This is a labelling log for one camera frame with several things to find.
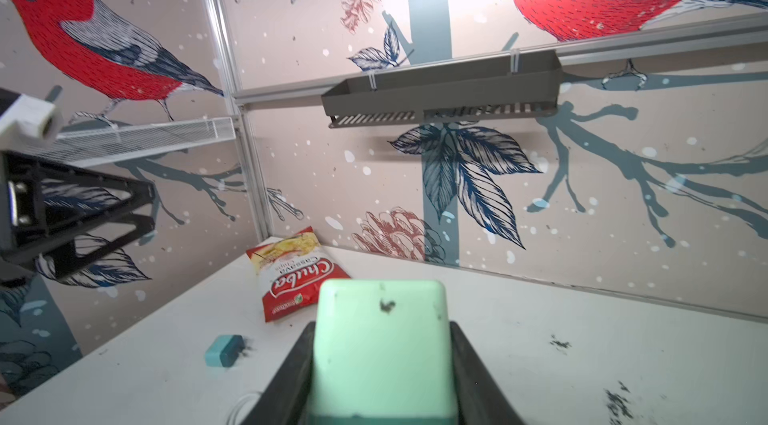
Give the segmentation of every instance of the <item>wallpaper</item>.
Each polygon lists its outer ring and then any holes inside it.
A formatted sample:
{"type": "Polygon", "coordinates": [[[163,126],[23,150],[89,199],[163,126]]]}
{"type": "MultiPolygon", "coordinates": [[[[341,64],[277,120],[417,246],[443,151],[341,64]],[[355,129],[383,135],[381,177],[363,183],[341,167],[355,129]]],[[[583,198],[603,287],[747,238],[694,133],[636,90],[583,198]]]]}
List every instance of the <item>wallpaper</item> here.
{"type": "MultiPolygon", "coordinates": [[[[226,0],[244,88],[760,12],[768,0],[226,0]]],[[[768,63],[567,68],[551,118],[249,120],[273,225],[340,247],[768,316],[768,63]]]]}
{"type": "MultiPolygon", "coordinates": [[[[75,131],[226,114],[202,0],[0,0],[0,86],[54,86],[75,131]]],[[[254,245],[234,142],[98,168],[150,180],[154,233],[59,283],[42,271],[0,295],[0,408],[120,334],[254,245]]],[[[100,188],[50,188],[48,203],[95,209],[100,188]]],[[[114,231],[76,240],[78,253],[114,231]]]]}

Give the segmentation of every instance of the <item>wall-mounted basket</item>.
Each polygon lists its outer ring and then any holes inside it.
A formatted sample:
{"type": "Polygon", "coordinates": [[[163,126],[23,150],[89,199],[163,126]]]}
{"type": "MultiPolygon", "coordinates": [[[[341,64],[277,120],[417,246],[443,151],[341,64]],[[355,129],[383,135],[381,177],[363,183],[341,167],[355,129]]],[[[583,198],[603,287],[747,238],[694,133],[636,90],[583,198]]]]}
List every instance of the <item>wall-mounted basket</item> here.
{"type": "Polygon", "coordinates": [[[22,146],[18,151],[74,167],[90,168],[230,140],[235,140],[231,117],[198,118],[116,129],[102,124],[102,128],[59,133],[45,148],[22,146]]]}
{"type": "Polygon", "coordinates": [[[331,128],[544,117],[562,76],[554,50],[513,50],[348,78],[321,99],[331,128]]]}

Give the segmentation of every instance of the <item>red bird breast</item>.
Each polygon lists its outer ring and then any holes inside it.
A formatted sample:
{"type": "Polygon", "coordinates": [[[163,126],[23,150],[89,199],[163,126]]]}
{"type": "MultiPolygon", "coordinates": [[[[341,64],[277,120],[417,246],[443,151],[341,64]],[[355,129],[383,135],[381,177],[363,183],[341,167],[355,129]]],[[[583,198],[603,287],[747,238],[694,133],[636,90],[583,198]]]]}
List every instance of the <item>red bird breast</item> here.
{"type": "Polygon", "coordinates": [[[40,54],[68,77],[109,98],[162,100],[181,82],[118,65],[67,35],[62,22],[87,21],[94,0],[12,0],[40,54]]]}
{"type": "Polygon", "coordinates": [[[636,32],[680,0],[514,0],[530,22],[559,41],[636,32]]]}

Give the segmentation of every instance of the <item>white wire shelf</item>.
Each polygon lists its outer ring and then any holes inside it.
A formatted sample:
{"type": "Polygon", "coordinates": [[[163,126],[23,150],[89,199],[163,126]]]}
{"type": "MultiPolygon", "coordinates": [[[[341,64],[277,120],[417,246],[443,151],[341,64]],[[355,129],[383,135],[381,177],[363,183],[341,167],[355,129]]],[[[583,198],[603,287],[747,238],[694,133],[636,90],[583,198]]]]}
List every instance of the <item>white wire shelf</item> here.
{"type": "Polygon", "coordinates": [[[200,118],[186,122],[63,132],[46,148],[28,146],[19,151],[88,168],[230,140],[235,140],[231,117],[200,118]]]}

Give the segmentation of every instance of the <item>bird foot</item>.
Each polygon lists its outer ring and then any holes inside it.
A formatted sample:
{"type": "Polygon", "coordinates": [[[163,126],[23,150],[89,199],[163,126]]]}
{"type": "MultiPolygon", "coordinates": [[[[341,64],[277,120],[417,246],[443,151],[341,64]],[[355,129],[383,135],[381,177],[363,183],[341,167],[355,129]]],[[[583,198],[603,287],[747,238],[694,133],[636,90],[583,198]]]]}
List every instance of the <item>bird foot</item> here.
{"type": "Polygon", "coordinates": [[[640,90],[645,86],[645,83],[648,81],[648,75],[644,74],[642,72],[639,72],[637,68],[634,67],[634,64],[632,63],[632,60],[627,60],[627,66],[620,72],[616,73],[609,73],[605,75],[605,78],[603,78],[603,90],[608,90],[605,88],[605,85],[608,84],[608,82],[614,78],[619,78],[621,76],[627,76],[627,75],[636,76],[640,79],[640,82],[638,83],[638,87],[635,89],[635,92],[640,90]]]}
{"type": "Polygon", "coordinates": [[[91,118],[108,124],[113,130],[118,129],[118,124],[112,122],[109,118],[102,114],[88,113],[88,112],[75,112],[72,114],[72,118],[69,119],[69,124],[73,124],[78,121],[78,118],[91,118]]]}

